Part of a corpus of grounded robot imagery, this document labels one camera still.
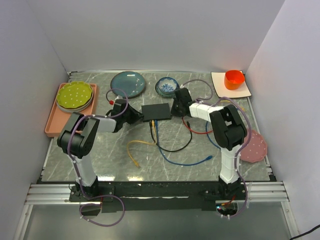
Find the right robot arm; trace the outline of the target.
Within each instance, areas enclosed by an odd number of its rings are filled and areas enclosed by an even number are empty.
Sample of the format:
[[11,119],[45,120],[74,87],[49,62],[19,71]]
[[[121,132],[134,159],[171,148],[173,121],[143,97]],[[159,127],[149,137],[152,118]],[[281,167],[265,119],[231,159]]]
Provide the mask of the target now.
[[211,123],[214,138],[221,150],[221,171],[219,179],[224,182],[218,187],[218,193],[223,199],[230,199],[236,194],[235,183],[239,177],[240,151],[246,145],[248,121],[244,124],[239,114],[241,108],[231,99],[226,106],[217,103],[208,105],[193,100],[187,88],[174,92],[171,114],[175,117],[191,117]]

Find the black network switch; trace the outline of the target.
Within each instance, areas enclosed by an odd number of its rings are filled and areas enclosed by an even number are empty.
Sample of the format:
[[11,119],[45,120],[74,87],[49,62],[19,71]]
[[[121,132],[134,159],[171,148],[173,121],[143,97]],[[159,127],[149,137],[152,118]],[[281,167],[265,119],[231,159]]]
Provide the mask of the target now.
[[142,105],[141,111],[143,114],[143,122],[152,120],[170,120],[172,118],[168,103]]

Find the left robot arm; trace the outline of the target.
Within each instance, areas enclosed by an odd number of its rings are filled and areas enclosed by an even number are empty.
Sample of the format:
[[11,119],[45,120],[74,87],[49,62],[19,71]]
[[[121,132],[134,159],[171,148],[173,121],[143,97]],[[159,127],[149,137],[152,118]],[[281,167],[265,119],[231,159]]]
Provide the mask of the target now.
[[105,115],[73,112],[57,138],[57,145],[68,155],[76,174],[76,187],[87,201],[99,195],[99,181],[93,169],[90,152],[97,133],[117,133],[124,124],[134,124],[143,113],[126,99],[117,99]]

